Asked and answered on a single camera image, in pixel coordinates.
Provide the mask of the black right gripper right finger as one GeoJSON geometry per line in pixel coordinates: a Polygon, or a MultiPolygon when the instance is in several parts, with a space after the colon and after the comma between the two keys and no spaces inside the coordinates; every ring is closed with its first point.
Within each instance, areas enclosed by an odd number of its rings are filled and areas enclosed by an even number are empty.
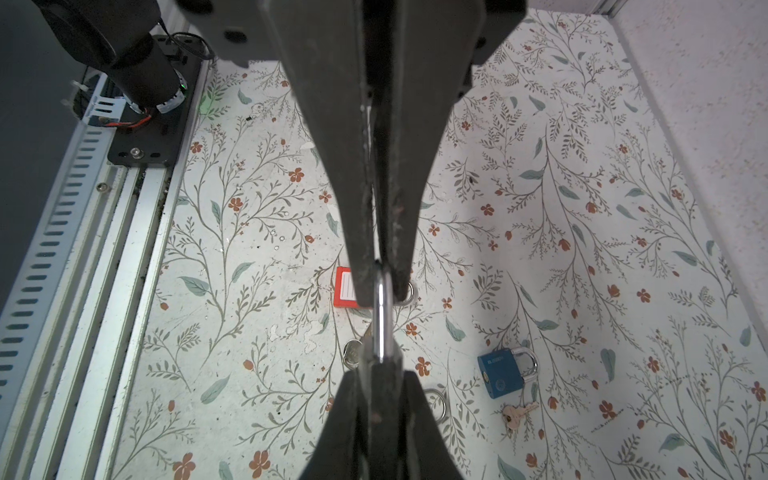
{"type": "Polygon", "coordinates": [[[462,479],[440,434],[418,376],[406,371],[401,392],[399,479],[462,479]]]}

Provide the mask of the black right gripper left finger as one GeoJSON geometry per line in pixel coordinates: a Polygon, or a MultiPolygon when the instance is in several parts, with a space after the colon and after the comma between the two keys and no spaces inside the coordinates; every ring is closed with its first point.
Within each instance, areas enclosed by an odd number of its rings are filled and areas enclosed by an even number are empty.
{"type": "Polygon", "coordinates": [[[301,480],[360,478],[360,392],[358,375],[344,374],[316,448],[301,480]]]}

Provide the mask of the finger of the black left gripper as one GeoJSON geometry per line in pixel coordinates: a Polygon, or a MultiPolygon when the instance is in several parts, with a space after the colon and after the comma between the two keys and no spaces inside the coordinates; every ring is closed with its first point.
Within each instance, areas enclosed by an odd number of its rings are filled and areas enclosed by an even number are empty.
{"type": "Polygon", "coordinates": [[[374,233],[359,1],[262,1],[259,10],[336,195],[356,301],[373,303],[374,233]]]}
{"type": "Polygon", "coordinates": [[[408,294],[419,209],[485,21],[481,1],[394,1],[373,108],[376,213],[393,294],[408,294]]]}

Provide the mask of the blue padlock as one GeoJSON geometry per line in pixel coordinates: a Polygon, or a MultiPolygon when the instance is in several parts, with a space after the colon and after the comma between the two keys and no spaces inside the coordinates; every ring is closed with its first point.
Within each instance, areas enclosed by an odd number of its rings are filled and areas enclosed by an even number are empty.
{"type": "Polygon", "coordinates": [[[500,349],[479,356],[477,362],[481,379],[491,399],[522,391],[538,378],[538,358],[529,348],[500,349]],[[529,360],[528,369],[518,365],[519,357],[529,360]]]}

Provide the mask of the small black key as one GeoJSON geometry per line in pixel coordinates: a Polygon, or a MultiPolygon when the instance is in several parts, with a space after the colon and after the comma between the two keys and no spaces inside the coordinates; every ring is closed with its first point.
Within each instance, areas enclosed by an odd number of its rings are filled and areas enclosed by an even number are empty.
{"type": "Polygon", "coordinates": [[[365,343],[362,386],[366,401],[366,472],[369,479],[400,477],[402,362],[394,341],[394,294],[389,269],[376,263],[371,337],[365,343]]]}

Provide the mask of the red padlock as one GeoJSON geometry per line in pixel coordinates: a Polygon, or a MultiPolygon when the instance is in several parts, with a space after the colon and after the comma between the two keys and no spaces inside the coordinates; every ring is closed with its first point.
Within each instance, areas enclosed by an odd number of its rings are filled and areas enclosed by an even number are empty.
{"type": "Polygon", "coordinates": [[[333,305],[335,308],[356,309],[359,307],[351,274],[348,267],[339,266],[336,269],[333,290],[333,305]]]}

